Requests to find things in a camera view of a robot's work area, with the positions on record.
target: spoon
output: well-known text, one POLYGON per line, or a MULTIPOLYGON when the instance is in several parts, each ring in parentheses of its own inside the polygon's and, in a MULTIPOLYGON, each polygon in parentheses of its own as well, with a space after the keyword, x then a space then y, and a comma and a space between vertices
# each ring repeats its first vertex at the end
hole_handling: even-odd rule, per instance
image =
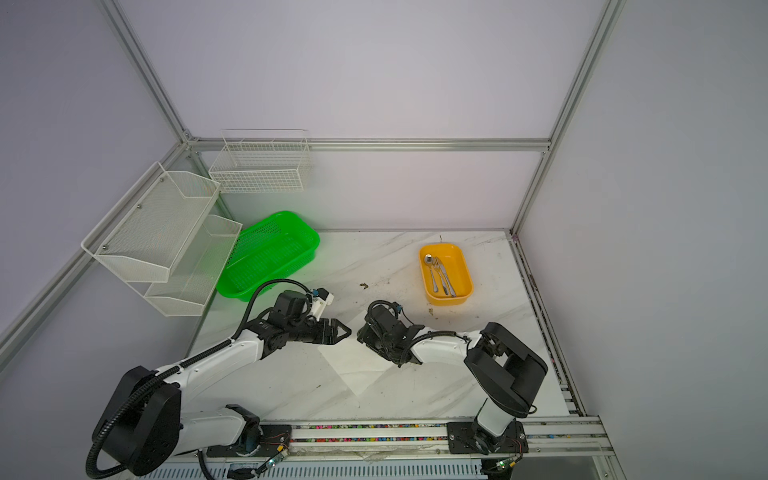
POLYGON ((432 272, 432 255, 427 253, 424 256, 424 263, 429 265, 429 276, 432 277, 432 291, 437 293, 437 282, 435 282, 435 274, 434 272, 432 272))

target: green plastic basket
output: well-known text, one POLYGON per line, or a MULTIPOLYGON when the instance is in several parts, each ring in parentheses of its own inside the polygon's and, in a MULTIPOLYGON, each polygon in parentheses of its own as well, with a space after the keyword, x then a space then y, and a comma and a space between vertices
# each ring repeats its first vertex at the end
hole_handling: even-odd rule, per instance
POLYGON ((247 302, 262 283, 285 278, 311 262, 318 245, 320 235, 295 213, 270 215, 240 232, 216 289, 247 302))

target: metal mounting plate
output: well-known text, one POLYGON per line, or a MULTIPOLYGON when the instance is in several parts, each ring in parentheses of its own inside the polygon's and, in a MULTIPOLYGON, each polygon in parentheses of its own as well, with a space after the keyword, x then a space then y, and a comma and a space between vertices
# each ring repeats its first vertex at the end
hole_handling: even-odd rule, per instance
MULTIPOLYGON (((478 453, 472 434, 472 422, 450 422, 448 429, 448 450, 453 454, 478 453)), ((494 454, 528 453, 528 441, 525 438, 523 424, 514 421, 504 431, 502 444, 494 454)))

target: white wire basket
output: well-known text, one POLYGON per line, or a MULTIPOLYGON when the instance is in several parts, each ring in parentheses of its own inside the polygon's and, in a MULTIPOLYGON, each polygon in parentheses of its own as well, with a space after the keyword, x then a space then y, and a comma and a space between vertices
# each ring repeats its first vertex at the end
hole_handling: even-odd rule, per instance
POLYGON ((227 194, 304 190, 312 170, 305 130, 222 130, 224 148, 209 170, 227 194))
POLYGON ((165 316, 200 316, 216 289, 243 224, 208 215, 167 282, 152 283, 146 301, 165 316))
POLYGON ((191 172, 155 164, 148 174, 157 178, 111 233, 90 240, 105 217, 81 243, 125 283, 170 281, 219 194, 218 182, 191 172))

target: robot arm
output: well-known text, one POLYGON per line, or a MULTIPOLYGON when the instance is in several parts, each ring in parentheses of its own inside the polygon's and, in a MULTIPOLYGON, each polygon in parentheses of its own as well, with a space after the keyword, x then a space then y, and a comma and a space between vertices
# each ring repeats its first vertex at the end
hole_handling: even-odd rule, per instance
POLYGON ((216 412, 182 412, 214 383, 289 341, 333 345, 352 333, 339 320, 321 317, 333 302, 331 293, 310 292, 303 285, 306 293, 283 292, 274 307, 249 321, 253 300, 266 285, 254 293, 231 338, 157 370, 138 366, 123 375, 94 430, 86 461, 89 477, 106 478, 126 468, 137 476, 146 475, 172 455, 212 445, 234 445, 242 455, 259 447, 259 417, 238 405, 216 412), (102 449, 120 465, 99 470, 96 459, 102 449))
POLYGON ((547 364, 498 323, 457 333, 423 325, 406 327, 398 320, 401 312, 397 303, 371 303, 358 341, 398 367, 408 362, 465 364, 491 400, 480 408, 465 443, 479 453, 497 452, 515 418, 524 418, 535 409, 533 401, 544 382, 547 364))

